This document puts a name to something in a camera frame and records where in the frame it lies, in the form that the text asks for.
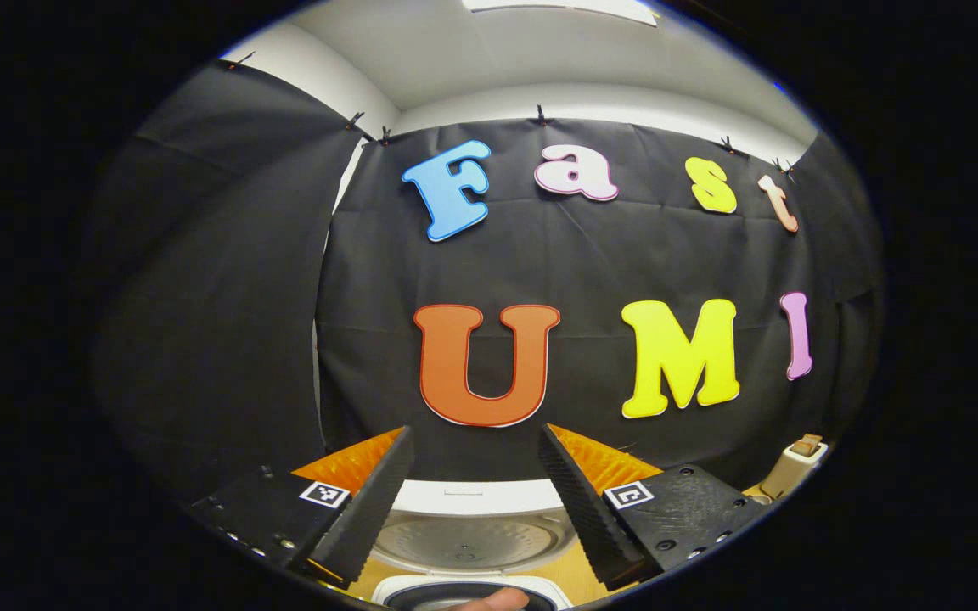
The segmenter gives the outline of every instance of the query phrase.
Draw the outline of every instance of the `black fabric backdrop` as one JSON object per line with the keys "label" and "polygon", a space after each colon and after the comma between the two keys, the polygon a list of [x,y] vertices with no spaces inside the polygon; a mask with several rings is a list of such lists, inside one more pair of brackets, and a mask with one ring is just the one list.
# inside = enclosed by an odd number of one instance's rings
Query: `black fabric backdrop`
{"label": "black fabric backdrop", "polygon": [[312,313],[361,133],[302,90],[213,62],[110,163],[75,290],[93,387],[179,500],[323,455]]}
{"label": "black fabric backdrop", "polygon": [[[431,243],[408,167],[466,140],[488,144],[489,216]],[[620,187],[610,202],[536,186],[550,144],[593,148]],[[684,161],[717,162],[736,193],[730,216],[702,210]],[[768,174],[788,196],[800,231],[788,233],[757,181]],[[323,434],[334,451],[412,425],[412,479],[544,477],[536,455],[551,422],[626,449],[659,467],[695,461],[739,488],[760,480],[784,445],[804,433],[838,433],[865,391],[880,333],[880,232],[862,186],[819,136],[789,182],[760,159],[706,140],[609,121],[479,121],[410,132],[369,144],[331,222],[319,287]],[[780,295],[804,291],[814,367],[789,382],[787,318]],[[691,337],[704,302],[738,309],[734,353],[741,394],[715,406],[626,420],[635,383],[629,302],[665,301]],[[414,312],[431,303],[476,306],[485,321],[470,338],[469,387],[501,395],[512,382],[513,337],[502,309],[543,303],[562,320],[548,336],[548,387],[538,412],[507,429],[437,417],[419,390]],[[663,380],[664,395],[669,397]]]}

